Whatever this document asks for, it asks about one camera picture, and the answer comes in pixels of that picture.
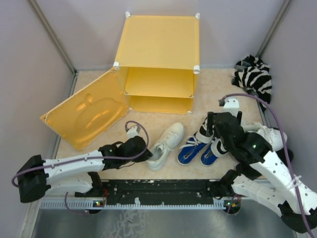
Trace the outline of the white sneaker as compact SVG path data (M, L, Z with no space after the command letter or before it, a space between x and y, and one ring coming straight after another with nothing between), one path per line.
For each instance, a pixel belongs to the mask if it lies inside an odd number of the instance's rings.
M150 149L152 156L147 160L148 167L152 171L159 171L166 163L168 154L183 139L185 127L177 122L167 128L156 143Z
M282 134L280 130L267 127L259 122L243 126L244 131L255 132L261 135L273 148L274 151L279 151L283 148ZM287 134L284 132L284 139L287 141Z

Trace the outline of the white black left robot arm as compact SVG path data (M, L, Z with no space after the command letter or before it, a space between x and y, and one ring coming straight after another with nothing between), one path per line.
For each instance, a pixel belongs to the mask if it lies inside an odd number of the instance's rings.
M20 202L30 203L46 195L67 192L80 197L99 196L103 191L99 172L120 169L129 162L144 162L150 157L152 153L140 136L65 159L32 156L16 174Z

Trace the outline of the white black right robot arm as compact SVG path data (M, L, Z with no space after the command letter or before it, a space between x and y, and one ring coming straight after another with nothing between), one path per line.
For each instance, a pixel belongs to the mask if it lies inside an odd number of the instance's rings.
M274 189L270 189L242 172L229 170L220 180L225 195L238 194L258 202L298 233L316 228L316 192L291 174L264 136L255 131L245 131L229 112L209 112L207 131L217 135L225 150L237 161L263 175L274 186Z

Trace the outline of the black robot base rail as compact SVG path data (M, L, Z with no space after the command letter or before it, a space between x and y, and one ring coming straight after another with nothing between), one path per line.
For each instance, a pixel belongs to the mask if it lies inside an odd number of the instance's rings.
M168 179L103 181L92 195L49 197L41 209L96 214L102 210L223 210L236 214L242 198L217 180Z

